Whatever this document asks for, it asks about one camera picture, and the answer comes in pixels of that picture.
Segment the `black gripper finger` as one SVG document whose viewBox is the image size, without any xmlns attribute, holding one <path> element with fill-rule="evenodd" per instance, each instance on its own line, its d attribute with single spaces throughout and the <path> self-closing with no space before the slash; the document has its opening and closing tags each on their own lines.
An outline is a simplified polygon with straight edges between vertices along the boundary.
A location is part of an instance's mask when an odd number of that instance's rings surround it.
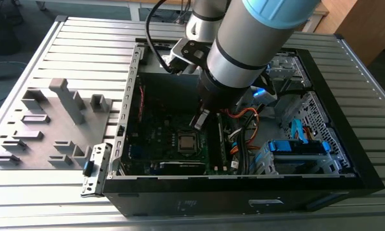
<svg viewBox="0 0 385 231">
<path fill-rule="evenodd" d="M 203 127 L 205 125 L 205 122 L 207 122 L 207 119 L 209 117 L 209 110 L 208 109 L 204 109 L 204 110 L 200 110 L 197 112 L 197 114 L 193 116 L 192 118 L 192 121 L 189 123 L 189 126 L 197 130 L 197 131 L 201 131 L 203 130 Z"/>
</svg>

